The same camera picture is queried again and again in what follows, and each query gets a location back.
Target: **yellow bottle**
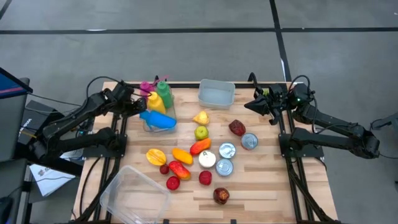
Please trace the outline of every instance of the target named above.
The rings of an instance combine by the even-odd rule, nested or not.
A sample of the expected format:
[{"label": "yellow bottle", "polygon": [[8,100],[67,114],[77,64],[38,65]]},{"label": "yellow bottle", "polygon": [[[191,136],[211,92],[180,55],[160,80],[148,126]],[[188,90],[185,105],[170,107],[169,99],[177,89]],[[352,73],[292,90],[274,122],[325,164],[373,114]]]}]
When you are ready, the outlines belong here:
[{"label": "yellow bottle", "polygon": [[166,114],[166,108],[164,107],[162,98],[154,91],[151,92],[151,96],[148,96],[147,105],[150,110]]}]

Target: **green apple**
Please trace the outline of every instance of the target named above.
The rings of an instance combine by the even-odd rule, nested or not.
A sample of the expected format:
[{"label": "green apple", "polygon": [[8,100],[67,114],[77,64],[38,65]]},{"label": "green apple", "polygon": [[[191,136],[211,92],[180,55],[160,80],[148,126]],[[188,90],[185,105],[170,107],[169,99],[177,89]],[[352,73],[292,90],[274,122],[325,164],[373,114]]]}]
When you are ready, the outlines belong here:
[{"label": "green apple", "polygon": [[209,131],[204,126],[199,126],[195,130],[195,137],[197,140],[203,140],[209,137]]}]

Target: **wood grain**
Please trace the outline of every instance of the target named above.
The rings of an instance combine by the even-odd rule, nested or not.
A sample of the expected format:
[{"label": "wood grain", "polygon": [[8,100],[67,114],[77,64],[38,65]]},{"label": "wood grain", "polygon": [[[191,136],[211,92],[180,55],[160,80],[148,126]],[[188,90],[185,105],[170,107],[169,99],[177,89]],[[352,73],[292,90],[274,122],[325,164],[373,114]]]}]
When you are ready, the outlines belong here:
[{"label": "wood grain", "polygon": [[[104,88],[112,89],[114,86],[115,83],[112,82],[104,83]],[[168,218],[171,223],[229,223],[231,219],[237,219],[238,223],[295,223],[286,163],[280,156],[277,140],[279,126],[271,126],[267,121],[269,116],[262,117],[243,107],[243,104],[252,100],[253,91],[237,88],[234,105],[230,110],[214,110],[202,108],[198,104],[197,88],[174,88],[178,125],[176,132],[172,134],[145,132],[142,128],[143,123],[137,116],[129,118],[129,138],[121,167],[133,166],[164,187],[171,174],[160,174],[159,167],[151,165],[146,160],[145,153],[150,148],[158,148],[166,153],[168,161],[172,161],[171,150],[174,147],[189,151],[195,142],[193,132],[198,126],[192,118],[201,110],[205,110],[210,116],[208,129],[213,140],[211,150],[218,155],[218,147],[225,141],[232,142],[237,147],[237,153],[232,160],[233,174],[220,177],[214,168],[209,169],[213,174],[210,186],[200,185],[198,181],[199,173],[204,169],[199,166],[197,157],[194,158],[192,166],[187,166],[192,173],[192,179],[182,181],[180,188],[172,192],[170,206],[164,214],[164,218]],[[288,131],[289,122],[286,114],[284,118]],[[240,146],[240,139],[229,131],[228,124],[234,119],[242,121],[247,132],[254,133],[259,138],[259,146],[255,150],[244,150]],[[111,120],[112,114],[97,117],[94,129],[110,126]],[[88,159],[83,168],[74,207],[76,214],[81,188],[93,161],[94,159]],[[325,168],[312,158],[303,159],[303,163],[311,194],[326,214],[337,219]],[[97,194],[102,168],[103,159],[97,163],[88,180],[83,197],[83,210]],[[213,201],[213,191],[217,187],[229,190],[231,196],[226,205],[218,205]],[[300,193],[299,195],[302,215],[306,218],[303,198]],[[148,197],[144,205],[157,203],[156,198]],[[131,200],[126,206],[132,208],[137,204]],[[115,216],[112,222],[120,223]]]}]

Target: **gray floor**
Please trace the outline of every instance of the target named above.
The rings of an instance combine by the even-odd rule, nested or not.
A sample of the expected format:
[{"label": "gray floor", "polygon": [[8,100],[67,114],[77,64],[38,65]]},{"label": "gray floor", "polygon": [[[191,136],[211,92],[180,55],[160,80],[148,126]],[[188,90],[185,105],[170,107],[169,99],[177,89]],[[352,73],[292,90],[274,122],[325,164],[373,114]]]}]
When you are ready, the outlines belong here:
[{"label": "gray floor", "polygon": [[[396,0],[277,0],[282,27],[398,27]],[[267,0],[12,0],[1,30],[272,27]],[[292,77],[306,74],[319,109],[347,121],[398,111],[398,32],[283,34]],[[36,94],[81,103],[99,75],[125,80],[283,81],[275,34],[1,35],[0,67],[29,77]],[[98,91],[101,82],[93,84]],[[70,107],[46,102],[59,110]],[[398,157],[397,134],[376,132]],[[398,160],[364,160],[326,149],[331,191],[347,223],[396,223]],[[78,181],[35,203],[32,223],[70,218]]]}]

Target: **pink bottle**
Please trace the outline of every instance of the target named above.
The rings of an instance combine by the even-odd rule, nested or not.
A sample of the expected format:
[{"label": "pink bottle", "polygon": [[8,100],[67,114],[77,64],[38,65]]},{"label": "pink bottle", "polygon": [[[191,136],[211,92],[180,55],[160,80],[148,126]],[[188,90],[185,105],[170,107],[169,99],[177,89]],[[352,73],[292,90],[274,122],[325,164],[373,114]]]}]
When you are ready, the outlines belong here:
[{"label": "pink bottle", "polygon": [[139,85],[139,88],[141,89],[141,96],[145,96],[144,98],[147,100],[148,95],[150,92],[155,91],[155,86],[150,84],[149,82],[142,82]]}]

